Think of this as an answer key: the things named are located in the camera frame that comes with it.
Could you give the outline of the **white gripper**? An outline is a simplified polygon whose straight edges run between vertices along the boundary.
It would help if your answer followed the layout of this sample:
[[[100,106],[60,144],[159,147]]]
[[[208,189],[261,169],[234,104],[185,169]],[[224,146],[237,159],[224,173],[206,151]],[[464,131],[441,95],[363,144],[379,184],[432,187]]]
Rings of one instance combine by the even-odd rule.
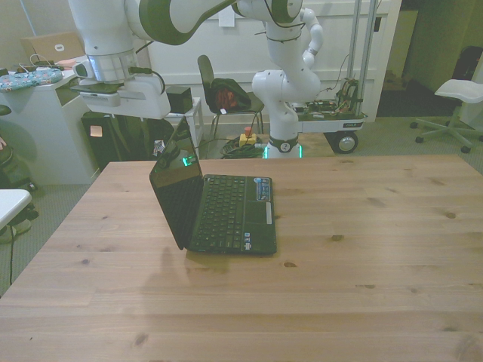
[[[171,112],[168,95],[157,76],[136,75],[123,84],[86,84],[81,81],[80,96],[93,112],[109,113],[116,148],[122,147],[115,115],[140,117],[144,149],[149,151],[149,125],[145,118],[162,119]]]

